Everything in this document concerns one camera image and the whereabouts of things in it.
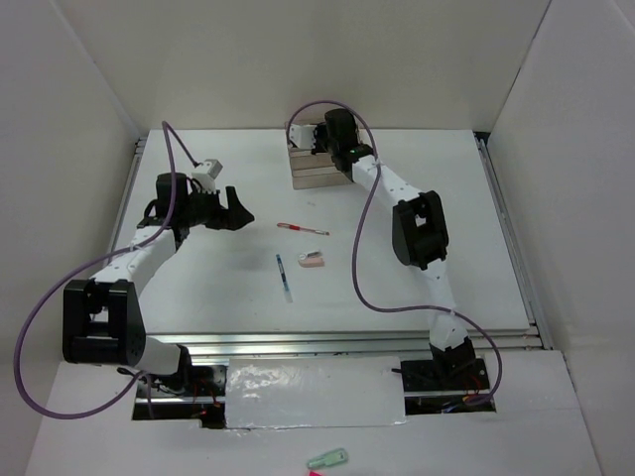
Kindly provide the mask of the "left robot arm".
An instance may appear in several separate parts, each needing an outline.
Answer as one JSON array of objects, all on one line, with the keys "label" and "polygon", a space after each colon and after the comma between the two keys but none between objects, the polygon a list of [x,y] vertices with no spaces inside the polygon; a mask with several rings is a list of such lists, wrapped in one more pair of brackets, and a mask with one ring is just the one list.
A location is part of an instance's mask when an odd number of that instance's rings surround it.
[{"label": "left robot arm", "polygon": [[237,231],[254,215],[229,185],[214,189],[203,178],[160,174],[123,254],[87,280],[63,289],[63,357],[73,364],[128,367],[148,374],[175,396],[194,387],[199,371],[189,351],[148,336],[139,297],[181,248],[192,228]]}]

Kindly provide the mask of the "red gel pen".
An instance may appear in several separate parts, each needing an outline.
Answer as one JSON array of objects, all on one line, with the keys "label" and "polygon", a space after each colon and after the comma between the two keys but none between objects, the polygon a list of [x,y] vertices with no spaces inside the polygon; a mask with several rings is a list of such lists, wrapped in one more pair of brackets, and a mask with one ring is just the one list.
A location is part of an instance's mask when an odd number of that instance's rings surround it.
[{"label": "red gel pen", "polygon": [[325,230],[303,227],[303,226],[290,224],[290,223],[279,222],[277,223],[277,227],[282,229],[298,231],[298,232],[311,233],[311,234],[315,234],[319,236],[330,236],[330,233]]}]

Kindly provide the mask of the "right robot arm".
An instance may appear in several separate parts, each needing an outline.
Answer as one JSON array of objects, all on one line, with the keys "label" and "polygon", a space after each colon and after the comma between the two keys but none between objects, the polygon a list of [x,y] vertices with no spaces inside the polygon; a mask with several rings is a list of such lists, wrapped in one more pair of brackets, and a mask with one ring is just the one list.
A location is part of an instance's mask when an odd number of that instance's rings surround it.
[{"label": "right robot arm", "polygon": [[[455,311],[456,303],[447,276],[446,257],[449,237],[441,197],[435,191],[423,192],[399,177],[377,158],[373,143],[364,144],[354,114],[336,108],[324,114],[318,127],[317,143],[328,151],[335,167],[346,177],[368,190],[368,197],[353,240],[351,275],[354,291],[362,304],[382,313],[426,311],[429,314],[429,346],[433,375],[427,383],[445,389],[456,388],[467,376],[475,360],[475,350],[465,328],[466,320]],[[415,271],[427,286],[431,304],[405,307],[379,307],[363,295],[357,270],[359,242],[373,199],[391,212],[391,244],[396,259]]]}]

